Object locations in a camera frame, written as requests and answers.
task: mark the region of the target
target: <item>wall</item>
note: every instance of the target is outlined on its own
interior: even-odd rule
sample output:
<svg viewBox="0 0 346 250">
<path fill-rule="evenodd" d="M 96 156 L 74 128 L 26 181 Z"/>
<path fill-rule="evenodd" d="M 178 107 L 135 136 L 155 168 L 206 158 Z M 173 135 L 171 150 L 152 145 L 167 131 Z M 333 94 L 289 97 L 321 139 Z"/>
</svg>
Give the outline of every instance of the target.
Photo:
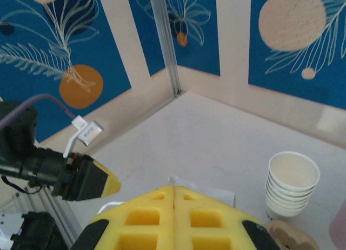
<svg viewBox="0 0 346 250">
<path fill-rule="evenodd" d="M 88 114 L 87 121 L 96 120 L 104 132 L 89 146 L 77 142 L 75 152 L 93 154 L 102 146 L 144 120 L 172 100 L 166 70 L 150 77 L 128 0 L 101 0 L 109 25 L 122 57 L 132 89 Z M 68 139 L 76 132 L 73 126 L 41 143 L 43 147 L 63 152 Z M 24 186 L 25 181 L 16 183 Z M 0 202 L 16 191 L 0 182 Z"/>
<path fill-rule="evenodd" d="M 250 0 L 216 2 L 221 77 L 179 66 L 183 90 L 346 147 L 346 111 L 248 84 Z"/>
</svg>

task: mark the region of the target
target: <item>stacked paper cup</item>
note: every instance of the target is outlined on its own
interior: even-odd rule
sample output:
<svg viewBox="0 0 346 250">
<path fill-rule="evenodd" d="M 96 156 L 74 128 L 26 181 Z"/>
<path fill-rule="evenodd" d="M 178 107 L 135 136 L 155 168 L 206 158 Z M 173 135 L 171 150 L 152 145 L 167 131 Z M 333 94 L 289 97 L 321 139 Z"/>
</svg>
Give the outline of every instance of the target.
<svg viewBox="0 0 346 250">
<path fill-rule="evenodd" d="M 265 203 L 270 218 L 300 214 L 309 203 L 320 179 L 316 163 L 297 152 L 281 152 L 269 161 Z"/>
</svg>

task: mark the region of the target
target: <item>white tabletop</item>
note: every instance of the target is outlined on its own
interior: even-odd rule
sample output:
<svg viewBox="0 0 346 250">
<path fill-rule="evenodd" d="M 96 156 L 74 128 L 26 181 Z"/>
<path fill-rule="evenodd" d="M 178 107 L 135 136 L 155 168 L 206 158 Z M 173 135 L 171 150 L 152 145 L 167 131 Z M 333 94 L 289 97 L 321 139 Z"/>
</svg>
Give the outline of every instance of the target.
<svg viewBox="0 0 346 250">
<path fill-rule="evenodd" d="M 119 177 L 119 193 L 70 206 L 84 227 L 103 204 L 129 200 L 179 176 L 235 192 L 238 209 L 268 222 L 268 161 L 287 150 L 308 155 L 321 170 L 309 205 L 290 222 L 321 249 L 335 250 L 328 226 L 346 198 L 346 150 L 191 92 L 93 155 Z"/>
</svg>

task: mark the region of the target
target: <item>purple cable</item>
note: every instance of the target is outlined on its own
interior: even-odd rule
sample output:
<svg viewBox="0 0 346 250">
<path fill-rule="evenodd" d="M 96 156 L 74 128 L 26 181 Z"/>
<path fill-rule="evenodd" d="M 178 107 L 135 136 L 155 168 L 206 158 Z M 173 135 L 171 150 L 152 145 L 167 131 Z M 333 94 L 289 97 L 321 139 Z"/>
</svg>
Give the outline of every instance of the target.
<svg viewBox="0 0 346 250">
<path fill-rule="evenodd" d="M 67 109 L 67 107 L 60 102 L 56 97 L 44 93 L 44 94 L 38 94 L 35 96 L 32 96 L 31 98 L 27 99 L 23 103 L 21 103 L 19 106 L 17 106 L 14 110 L 12 110 L 9 114 L 7 114 L 3 119 L 0 120 L 0 130 L 8 126 L 15 118 L 17 118 L 23 111 L 25 111 L 26 108 L 30 107 L 32 104 L 37 102 L 38 100 L 42 99 L 50 99 L 56 104 L 58 104 L 64 112 L 71 118 L 74 119 L 76 116 Z"/>
</svg>

